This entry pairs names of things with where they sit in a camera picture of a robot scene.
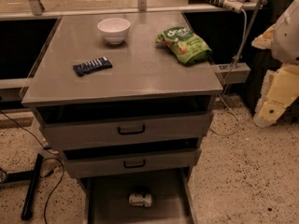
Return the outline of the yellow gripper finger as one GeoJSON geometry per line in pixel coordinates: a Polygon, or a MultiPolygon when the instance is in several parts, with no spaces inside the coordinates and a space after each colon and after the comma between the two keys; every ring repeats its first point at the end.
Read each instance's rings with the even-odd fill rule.
{"type": "Polygon", "coordinates": [[[255,37],[251,45],[256,49],[271,49],[275,25],[268,27],[261,35],[255,37]]]}
{"type": "Polygon", "coordinates": [[[284,63],[276,72],[267,71],[255,108],[254,124],[261,128],[275,124],[298,97],[298,65],[284,63]]]}

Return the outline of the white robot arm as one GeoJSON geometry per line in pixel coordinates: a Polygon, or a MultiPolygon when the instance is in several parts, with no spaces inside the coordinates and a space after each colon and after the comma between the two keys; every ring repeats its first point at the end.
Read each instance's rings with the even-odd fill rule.
{"type": "Polygon", "coordinates": [[[272,57],[282,63],[276,71],[267,71],[253,121],[264,128],[275,124],[299,97],[299,0],[290,6],[251,45],[270,49],[272,57]]]}

